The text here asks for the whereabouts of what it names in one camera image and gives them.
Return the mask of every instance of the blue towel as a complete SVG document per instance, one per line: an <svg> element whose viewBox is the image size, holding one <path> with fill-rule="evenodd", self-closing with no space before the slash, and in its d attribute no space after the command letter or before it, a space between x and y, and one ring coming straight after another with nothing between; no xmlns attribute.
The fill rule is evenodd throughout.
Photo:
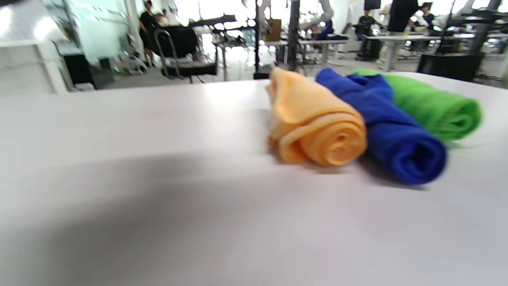
<svg viewBox="0 0 508 286"><path fill-rule="evenodd" d="M444 170L444 144L393 103L393 90L381 75L344 77L324 69L316 82L349 103L365 119L368 150L399 181L426 184Z"/></svg>

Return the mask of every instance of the orange towel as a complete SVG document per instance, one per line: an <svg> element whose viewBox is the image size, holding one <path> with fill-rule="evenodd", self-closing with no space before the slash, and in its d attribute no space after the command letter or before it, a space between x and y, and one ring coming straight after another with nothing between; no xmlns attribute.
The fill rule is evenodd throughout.
<svg viewBox="0 0 508 286"><path fill-rule="evenodd" d="M367 149L362 116L327 88L281 68L272 71L270 80L269 143L282 159L343 165Z"/></svg>

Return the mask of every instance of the person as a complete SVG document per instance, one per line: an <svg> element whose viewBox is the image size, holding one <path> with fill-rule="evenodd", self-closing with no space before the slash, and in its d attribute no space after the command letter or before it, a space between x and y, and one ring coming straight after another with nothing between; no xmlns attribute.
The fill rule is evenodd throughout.
<svg viewBox="0 0 508 286"><path fill-rule="evenodd" d="M374 19L374 17L370 16L370 11L371 10L364 11L363 16L358 19L358 28L362 30L362 33L359 34L370 36L372 25L374 24L377 24L379 27L383 28L383 24L379 23L376 21L376 19Z"/></svg>
<svg viewBox="0 0 508 286"><path fill-rule="evenodd" d="M356 26L356 35L358 39L362 42L362 46L358 55L356 57L357 61L369 61L372 59L367 58L365 55L367 54L368 40L366 37L372 36L372 25L377 24L381 29L383 25L376 21L374 17L370 16L370 10L365 10L364 15L358 19L358 25Z"/></svg>
<svg viewBox="0 0 508 286"><path fill-rule="evenodd" d="M164 12L158 13L155 17L157 19L157 23L161 27L169 27L170 26L168 19L164 16Z"/></svg>
<svg viewBox="0 0 508 286"><path fill-rule="evenodd" d="M141 14L139 17L139 36L141 37L141 41L143 42L143 49L145 52L145 64L149 67L148 60L150 59L152 63L152 67L155 67L155 63L153 62L153 51L150 49L150 45L148 44L147 33L153 33L156 27L158 27L158 23L156 18L152 13L152 1L148 0L145 2L146 11Z"/></svg>
<svg viewBox="0 0 508 286"><path fill-rule="evenodd" d="M169 21L168 10L167 9L162 9L161 19L160 19L160 21L158 23L159 23L159 25L161 25L163 27L169 27L169 26L171 26L171 22Z"/></svg>
<svg viewBox="0 0 508 286"><path fill-rule="evenodd" d="M436 16L434 14L430 13L430 9L432 8L432 2L425 2L422 5L422 11L423 11L423 19L429 24L427 29L434 30L434 20L436 19Z"/></svg>
<svg viewBox="0 0 508 286"><path fill-rule="evenodd" d="M390 22L387 28L388 35L402 36L409 24L409 19L418 11L418 8L418 0L393 0L390 9ZM378 68L384 69L389 57L391 57L390 69L395 68L398 52L403 44L402 41L390 41L385 44L381 50L379 60L377 60Z"/></svg>

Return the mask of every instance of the bright window light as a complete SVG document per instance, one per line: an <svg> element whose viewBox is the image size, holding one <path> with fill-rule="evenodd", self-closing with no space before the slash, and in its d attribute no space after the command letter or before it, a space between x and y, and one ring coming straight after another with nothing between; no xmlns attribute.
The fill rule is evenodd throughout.
<svg viewBox="0 0 508 286"><path fill-rule="evenodd" d="M0 9L0 37L3 36L11 26L12 10L10 7Z"/></svg>
<svg viewBox="0 0 508 286"><path fill-rule="evenodd" d="M44 17L37 23L35 29L34 29L34 35L35 37L42 41L46 39L46 36L52 32L53 30L58 29L58 26L56 25L55 21L51 19L51 17Z"/></svg>

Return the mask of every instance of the black shirt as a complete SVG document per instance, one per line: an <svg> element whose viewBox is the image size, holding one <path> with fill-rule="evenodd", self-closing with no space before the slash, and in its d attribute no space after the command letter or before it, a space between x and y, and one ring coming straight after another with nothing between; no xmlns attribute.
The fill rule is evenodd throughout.
<svg viewBox="0 0 508 286"><path fill-rule="evenodd" d="M388 31L403 32L416 11L418 11L418 0L393 0Z"/></svg>
<svg viewBox="0 0 508 286"><path fill-rule="evenodd" d="M432 21L434 21L434 19L435 19L434 14L429 13L429 15L423 16L423 18L425 19L425 21L427 21L427 23L429 23L429 26L427 27L427 29L434 30L434 24L432 24Z"/></svg>
<svg viewBox="0 0 508 286"><path fill-rule="evenodd" d="M141 14L139 20L143 23L143 25L147 30L152 30L158 26L155 17L150 15L148 12L144 12L143 14Z"/></svg>
<svg viewBox="0 0 508 286"><path fill-rule="evenodd" d="M357 35L370 35L370 28L374 25L375 20L373 17L361 16L358 19Z"/></svg>

